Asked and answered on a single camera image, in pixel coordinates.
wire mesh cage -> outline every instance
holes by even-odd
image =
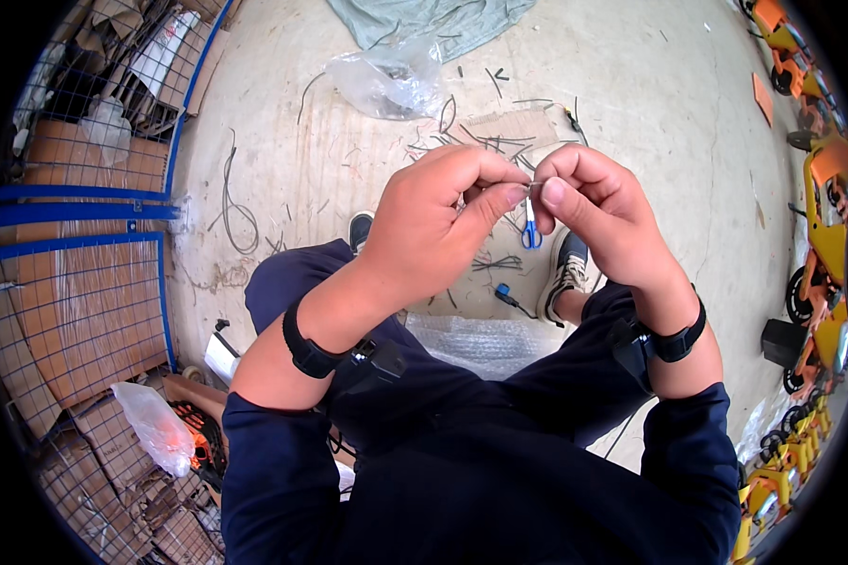
[[[222,563],[208,488],[159,469],[107,390],[160,366],[175,371],[162,232],[0,247],[6,410],[58,518],[104,562]]]
[[[231,0],[79,0],[25,85],[0,199],[169,198],[175,130]]]

sneaker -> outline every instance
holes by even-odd
[[[556,297],[563,290],[575,289],[581,292],[591,292],[592,285],[587,274],[588,244],[565,229],[556,236],[553,242],[553,254],[550,255],[550,280],[543,288],[537,301],[537,317],[546,323],[554,323],[565,327],[565,320],[553,310]]]
[[[349,247],[355,256],[362,252],[368,233],[371,232],[371,224],[373,212],[368,210],[359,211],[349,220]]]

blue metal frame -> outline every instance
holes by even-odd
[[[153,193],[148,191],[136,191],[126,188],[104,188],[101,186],[69,186],[69,185],[8,185],[0,186],[0,201],[16,200],[19,198],[28,197],[56,197],[56,196],[74,196],[81,198],[133,198],[136,200],[152,200],[157,202],[169,202],[172,195],[172,172],[175,169],[176,154],[179,151],[179,137],[181,136],[182,124],[185,123],[186,111],[189,107],[189,102],[192,100],[192,92],[195,89],[195,83],[198,80],[198,75],[204,66],[204,60],[207,58],[207,52],[211,49],[214,37],[217,35],[217,30],[223,23],[223,19],[229,12],[229,6],[232,5],[232,0],[226,0],[226,4],[220,9],[217,18],[213,22],[211,34],[204,43],[204,49],[198,57],[198,62],[195,64],[194,73],[189,80],[189,87],[185,90],[185,96],[182,99],[182,109],[179,113],[179,118],[176,120],[176,125],[172,130],[172,140],[170,141],[170,152],[166,160],[166,176],[163,179],[163,192]],[[154,218],[156,220],[168,220],[171,218]]]
[[[103,204],[95,202],[34,202],[0,206],[0,227],[37,221],[66,220],[175,220],[175,206],[140,204]]]
[[[172,352],[172,337],[170,334],[170,317],[166,309],[166,278],[163,275],[163,236],[164,232],[142,233],[110,233],[106,235],[86,235],[78,238],[60,238],[41,242],[16,243],[0,247],[0,260],[17,258],[35,253],[46,253],[57,250],[73,250],[97,245],[113,245],[113,243],[156,242],[157,243],[157,285],[159,288],[160,312],[163,316],[163,338],[166,342],[166,357],[170,368],[176,372],[176,358]]]

concrete floor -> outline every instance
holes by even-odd
[[[771,407],[785,394],[780,368],[760,353],[759,334],[767,318],[783,315],[794,228],[786,201],[799,197],[803,160],[785,143],[786,133],[795,129],[794,101],[770,91],[772,128],[754,102],[751,73],[768,84],[771,62],[745,28],[727,0],[542,0],[518,25],[442,72],[444,92],[455,95],[462,117],[517,109],[511,102],[519,98],[571,105],[578,97],[591,146],[634,171],[706,304],[723,351],[732,395],[728,432],[736,443],[754,407],[761,400]],[[245,0],[230,32],[201,116],[186,125],[174,184],[183,212],[171,225],[169,289],[179,354],[195,364],[201,364],[218,317],[232,323],[225,335],[237,350],[244,352],[255,339],[243,290],[270,253],[265,237],[277,242],[282,231],[290,249],[343,237],[348,218],[376,209],[391,174],[409,164],[402,148],[416,139],[416,127],[438,128],[429,119],[367,118],[327,77],[309,89],[296,126],[307,83],[328,59],[358,49],[324,0]],[[465,70],[463,79],[457,65]],[[511,80],[502,84],[503,99],[485,67],[506,68]],[[560,137],[571,137],[562,111],[547,112]],[[248,257],[232,248],[221,222],[208,232],[220,213],[228,128],[237,131],[238,146],[230,191],[260,224],[260,246]],[[534,151],[531,162],[553,148]],[[754,191],[765,228],[758,223]],[[248,243],[248,225],[237,213],[232,218],[235,237]],[[551,246],[524,251],[506,228],[495,232],[487,250],[495,257],[521,256],[525,271],[535,267],[527,277],[506,281],[533,308],[546,283]],[[489,296],[482,287],[487,282],[479,273],[459,279],[452,287],[458,312],[445,295],[430,307],[410,310],[519,315]],[[611,460],[639,469],[648,410],[649,405],[621,434]],[[605,455],[619,432],[592,449]]]

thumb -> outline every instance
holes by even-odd
[[[540,199],[547,211],[591,247],[593,241],[615,235],[615,219],[558,176],[546,180]]]
[[[525,188],[519,183],[499,183],[487,188],[469,202],[452,225],[454,237],[476,250],[503,214],[524,200]]]

